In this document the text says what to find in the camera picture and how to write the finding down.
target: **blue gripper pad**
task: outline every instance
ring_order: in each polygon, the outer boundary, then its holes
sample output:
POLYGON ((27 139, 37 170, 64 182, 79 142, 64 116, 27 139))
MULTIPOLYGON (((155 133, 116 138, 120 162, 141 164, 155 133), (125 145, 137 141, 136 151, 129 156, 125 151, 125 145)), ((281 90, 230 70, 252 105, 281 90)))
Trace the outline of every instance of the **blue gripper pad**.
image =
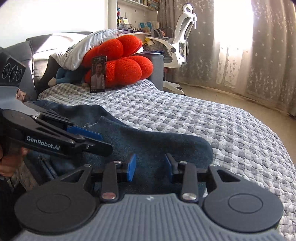
POLYGON ((165 155, 164 161, 165 161, 165 171, 167 172, 167 176, 168 176, 170 182, 172 182, 172 178, 173 178, 172 165, 171 165, 167 155, 165 155))
POLYGON ((101 134, 86 130, 84 128, 78 127, 78 126, 70 126, 67 128, 67 132, 74 134, 74 135, 82 135, 91 139, 95 139, 98 141, 102 141, 103 137, 101 134))
POLYGON ((133 175, 136 170, 136 154, 133 154, 131 160, 128 163, 128 170, 127 170, 127 180, 131 182, 133 180, 133 175))

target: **blue fabric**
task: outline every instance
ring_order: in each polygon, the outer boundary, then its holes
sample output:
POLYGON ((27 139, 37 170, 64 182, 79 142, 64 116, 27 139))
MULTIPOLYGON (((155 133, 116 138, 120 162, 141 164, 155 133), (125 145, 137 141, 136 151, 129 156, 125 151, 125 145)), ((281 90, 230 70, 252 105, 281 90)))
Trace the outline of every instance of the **blue fabric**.
MULTIPOLYGON (((58 175, 84 164, 103 168, 110 161, 126 160, 130 153, 136 153, 137 164, 133 181, 119 184, 121 194, 179 194, 181 185, 171 184, 166 175, 164 154, 169 152, 176 161, 192 162, 197 168, 207 168, 213 160, 212 147, 203 138, 137 130, 120 122, 98 105, 70 107, 45 100, 36 101, 34 104, 55 111, 80 127, 87 126, 85 128, 101 133, 103 140, 113 146, 113 154, 109 157, 89 153, 77 155, 72 160, 50 157, 49 163, 58 175)), ((33 166, 38 165, 38 155, 40 153, 31 153, 30 162, 33 166)), ((199 193, 203 194, 204 191, 205 186, 199 185, 199 193)))
POLYGON ((77 69, 77 70, 66 70, 63 68, 59 68, 56 74, 56 83, 74 83, 76 81, 81 81, 82 77, 85 75, 86 70, 85 69, 77 69))

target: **smartphone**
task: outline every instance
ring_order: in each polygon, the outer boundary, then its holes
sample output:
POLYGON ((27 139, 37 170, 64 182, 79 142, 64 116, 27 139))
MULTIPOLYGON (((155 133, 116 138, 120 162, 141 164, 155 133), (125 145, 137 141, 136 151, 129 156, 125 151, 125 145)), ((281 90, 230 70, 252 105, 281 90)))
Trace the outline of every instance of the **smartphone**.
POLYGON ((105 91, 105 72, 107 56, 97 56, 92 59, 90 93, 105 91))

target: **tiled floor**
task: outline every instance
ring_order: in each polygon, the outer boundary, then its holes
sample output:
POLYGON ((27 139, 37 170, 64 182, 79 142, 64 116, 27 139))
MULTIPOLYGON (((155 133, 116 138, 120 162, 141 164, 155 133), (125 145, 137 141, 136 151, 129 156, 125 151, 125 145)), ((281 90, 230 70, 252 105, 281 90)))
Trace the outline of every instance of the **tiled floor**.
POLYGON ((251 113, 279 136, 293 163, 296 164, 296 120, 279 111, 249 102, 240 96, 209 88, 181 86, 187 96, 239 107, 251 113))

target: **gray and white quilt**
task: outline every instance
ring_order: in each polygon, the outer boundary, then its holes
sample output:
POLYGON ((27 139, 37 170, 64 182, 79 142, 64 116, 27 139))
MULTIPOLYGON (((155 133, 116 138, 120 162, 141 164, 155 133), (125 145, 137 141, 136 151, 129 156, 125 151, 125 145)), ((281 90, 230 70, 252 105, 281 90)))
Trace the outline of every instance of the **gray and white quilt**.
POLYGON ((280 198, 284 215, 278 230, 287 240, 296 240, 295 167, 279 137, 250 113, 159 91, 149 80, 95 94, 80 86, 59 84, 39 99, 68 106, 98 104, 130 127, 205 138, 213 148, 214 164, 280 198))

